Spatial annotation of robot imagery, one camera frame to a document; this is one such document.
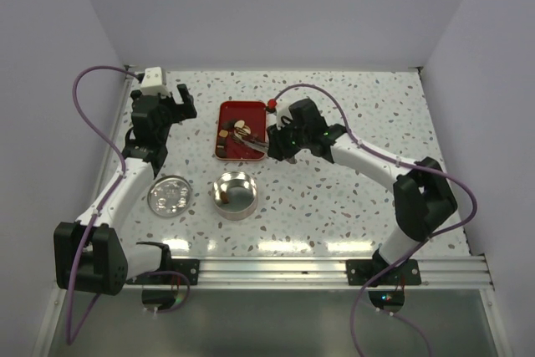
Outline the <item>metal tongs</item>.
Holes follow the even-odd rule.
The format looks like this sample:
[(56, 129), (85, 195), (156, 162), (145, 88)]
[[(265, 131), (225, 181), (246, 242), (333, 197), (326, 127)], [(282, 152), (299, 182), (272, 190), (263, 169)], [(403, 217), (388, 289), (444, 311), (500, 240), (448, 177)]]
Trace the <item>metal tongs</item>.
[(232, 133), (232, 138), (238, 144), (244, 145), (254, 151), (261, 152), (264, 155), (268, 153), (269, 144), (264, 141), (260, 141), (256, 138), (253, 138), (249, 135), (240, 136), (236, 133)]

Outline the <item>brown cup chocolate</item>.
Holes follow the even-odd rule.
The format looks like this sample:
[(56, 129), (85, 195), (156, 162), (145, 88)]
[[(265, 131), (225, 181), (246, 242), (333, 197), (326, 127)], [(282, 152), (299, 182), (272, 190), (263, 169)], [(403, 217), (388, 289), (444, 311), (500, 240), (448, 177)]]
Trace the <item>brown cup chocolate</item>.
[(225, 204), (229, 202), (228, 195), (224, 191), (221, 193), (221, 199), (222, 199), (222, 202)]

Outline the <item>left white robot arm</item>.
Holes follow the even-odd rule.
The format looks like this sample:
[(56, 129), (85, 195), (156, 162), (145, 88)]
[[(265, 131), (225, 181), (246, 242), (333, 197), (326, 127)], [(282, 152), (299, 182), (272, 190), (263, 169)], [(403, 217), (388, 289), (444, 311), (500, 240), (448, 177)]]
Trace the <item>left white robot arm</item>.
[(125, 134), (118, 170), (94, 202), (74, 222), (61, 222), (53, 233), (56, 282), (62, 289), (116, 295), (132, 278), (146, 275), (154, 283), (168, 282), (174, 273), (170, 249), (161, 242), (126, 247), (121, 228), (136, 200), (155, 181), (164, 165), (171, 127), (197, 116), (194, 98), (185, 84), (181, 97), (131, 93), (131, 128)]

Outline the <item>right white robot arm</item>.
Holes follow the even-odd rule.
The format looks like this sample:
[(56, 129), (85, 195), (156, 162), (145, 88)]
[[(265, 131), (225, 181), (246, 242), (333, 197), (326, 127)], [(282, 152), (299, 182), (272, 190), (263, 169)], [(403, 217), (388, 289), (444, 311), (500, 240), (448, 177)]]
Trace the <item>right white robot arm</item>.
[(328, 125), (310, 99), (292, 104), (267, 102), (276, 123), (267, 127), (267, 155), (292, 160), (301, 150), (334, 165), (351, 168), (382, 185), (394, 198), (396, 227), (372, 257), (372, 273), (380, 283), (402, 274), (399, 261), (425, 241), (457, 210), (457, 202), (440, 164), (426, 157), (410, 161), (351, 136), (345, 125)]

